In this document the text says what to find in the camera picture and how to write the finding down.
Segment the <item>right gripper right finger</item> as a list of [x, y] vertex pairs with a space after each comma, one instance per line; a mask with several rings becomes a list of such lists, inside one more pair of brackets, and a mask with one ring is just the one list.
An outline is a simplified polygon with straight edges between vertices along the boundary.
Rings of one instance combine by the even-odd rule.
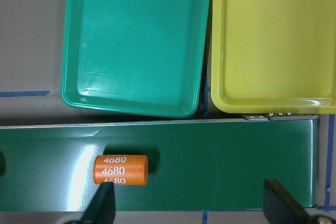
[[275, 179], [264, 180], [264, 216], [269, 223], [335, 223], [325, 214], [310, 215]]

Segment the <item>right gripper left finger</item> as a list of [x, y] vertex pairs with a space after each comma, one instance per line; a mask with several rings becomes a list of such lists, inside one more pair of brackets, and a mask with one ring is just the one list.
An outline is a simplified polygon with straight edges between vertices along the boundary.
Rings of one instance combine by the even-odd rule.
[[104, 182], [97, 189], [81, 218], [68, 220], [65, 223], [112, 224], [116, 216], [115, 203], [114, 183]]

